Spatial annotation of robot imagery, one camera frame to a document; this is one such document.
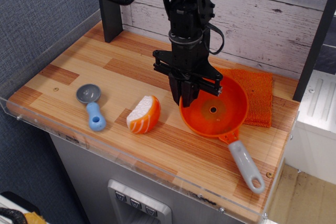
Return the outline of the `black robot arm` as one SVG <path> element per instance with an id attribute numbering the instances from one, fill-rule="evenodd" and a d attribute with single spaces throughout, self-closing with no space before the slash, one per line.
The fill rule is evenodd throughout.
<path id="1" fill-rule="evenodd" d="M 222 51 L 210 50 L 211 31 L 223 33 L 210 20 L 215 16 L 211 0 L 163 0 L 170 21 L 170 51 L 155 50 L 154 69 L 168 76 L 173 100 L 189 107 L 200 91 L 214 96 L 222 92 L 223 76 L 208 60 Z"/>

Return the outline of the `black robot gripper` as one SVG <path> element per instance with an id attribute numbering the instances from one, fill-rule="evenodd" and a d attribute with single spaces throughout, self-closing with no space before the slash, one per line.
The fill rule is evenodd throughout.
<path id="1" fill-rule="evenodd" d="M 169 77 L 173 100 L 187 108 L 198 98 L 199 90 L 219 96 L 222 92 L 220 82 L 223 75 L 210 63 L 210 35 L 188 41 L 171 38 L 170 51 L 155 50 L 154 69 Z"/>

